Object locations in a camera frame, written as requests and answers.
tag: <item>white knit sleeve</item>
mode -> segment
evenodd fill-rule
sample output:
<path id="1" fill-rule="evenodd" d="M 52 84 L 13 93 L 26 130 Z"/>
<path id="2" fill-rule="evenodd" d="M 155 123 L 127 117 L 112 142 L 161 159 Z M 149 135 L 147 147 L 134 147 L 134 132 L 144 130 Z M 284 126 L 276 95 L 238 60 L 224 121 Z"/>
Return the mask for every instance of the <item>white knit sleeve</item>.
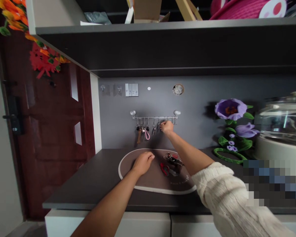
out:
<path id="1" fill-rule="evenodd" d="M 247 189 L 234 172 L 214 162 L 192 176 L 204 206 L 224 236 L 296 236 L 267 207 L 246 206 Z"/>

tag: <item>white cabinet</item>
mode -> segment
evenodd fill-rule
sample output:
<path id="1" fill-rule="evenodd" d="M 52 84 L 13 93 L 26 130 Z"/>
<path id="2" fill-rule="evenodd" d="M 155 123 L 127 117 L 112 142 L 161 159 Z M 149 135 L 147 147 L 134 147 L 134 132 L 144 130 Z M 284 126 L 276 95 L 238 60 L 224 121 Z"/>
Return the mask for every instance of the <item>white cabinet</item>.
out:
<path id="1" fill-rule="evenodd" d="M 48 237 L 70 237 L 88 211 L 54 210 L 46 216 Z M 115 237 L 170 237 L 169 213 L 125 212 Z"/>
<path id="2" fill-rule="evenodd" d="M 212 215 L 171 215 L 171 237 L 220 237 Z"/>
<path id="3" fill-rule="evenodd" d="M 296 233 L 296 215 L 275 215 L 285 226 Z M 212 215 L 171 215 L 171 237 L 220 237 Z"/>

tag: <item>countertop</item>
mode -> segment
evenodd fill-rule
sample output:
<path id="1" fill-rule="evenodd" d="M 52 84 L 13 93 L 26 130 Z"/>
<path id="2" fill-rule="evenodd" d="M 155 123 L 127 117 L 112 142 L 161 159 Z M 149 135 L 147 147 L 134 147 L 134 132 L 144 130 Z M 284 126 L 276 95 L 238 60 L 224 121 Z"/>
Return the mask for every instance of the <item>countertop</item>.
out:
<path id="1" fill-rule="evenodd" d="M 99 151 L 43 203 L 43 208 L 92 210 L 120 182 L 118 165 L 132 150 L 134 149 Z M 290 192 L 282 191 L 280 186 L 265 183 L 265 179 L 253 176 L 242 165 L 217 158 L 212 154 L 212 150 L 213 147 L 209 147 L 201 151 L 213 160 L 231 168 L 234 175 L 245 183 L 250 183 L 249 190 L 254 189 L 255 198 L 264 198 L 264 205 L 268 206 L 274 214 L 296 214 L 296 199 L 289 198 L 292 198 Z M 168 195 L 134 189 L 126 211 L 210 214 L 209 209 L 201 203 L 196 191 L 187 195 Z"/>

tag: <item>wooden door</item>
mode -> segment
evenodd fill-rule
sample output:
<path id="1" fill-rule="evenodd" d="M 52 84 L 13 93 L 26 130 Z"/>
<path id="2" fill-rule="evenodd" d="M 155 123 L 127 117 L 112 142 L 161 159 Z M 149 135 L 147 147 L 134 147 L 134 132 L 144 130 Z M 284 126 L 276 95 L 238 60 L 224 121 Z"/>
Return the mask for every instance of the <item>wooden door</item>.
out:
<path id="1" fill-rule="evenodd" d="M 0 25 L 3 17 L 0 14 Z M 23 184 L 25 215 L 43 219 L 42 203 L 95 155 L 90 74 L 73 63 L 53 73 L 55 85 L 37 79 L 30 62 L 32 41 L 11 30 L 0 35 L 8 94 L 20 97 L 24 134 L 14 136 Z"/>

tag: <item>light switch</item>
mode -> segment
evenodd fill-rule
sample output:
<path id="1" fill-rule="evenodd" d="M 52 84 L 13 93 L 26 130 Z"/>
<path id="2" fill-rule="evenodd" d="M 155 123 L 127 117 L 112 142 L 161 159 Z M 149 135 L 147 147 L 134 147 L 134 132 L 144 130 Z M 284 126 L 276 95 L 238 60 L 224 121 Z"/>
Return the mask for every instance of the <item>light switch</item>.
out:
<path id="1" fill-rule="evenodd" d="M 125 95 L 126 95 L 126 97 L 129 96 L 129 92 L 128 92 L 128 83 L 125 84 Z"/>
<path id="2" fill-rule="evenodd" d="M 138 84 L 135 84 L 135 96 L 138 96 Z"/>
<path id="3" fill-rule="evenodd" d="M 132 96 L 132 84 L 128 84 L 128 96 Z"/>
<path id="4" fill-rule="evenodd" d="M 135 96 L 136 84 L 132 84 L 132 96 Z"/>

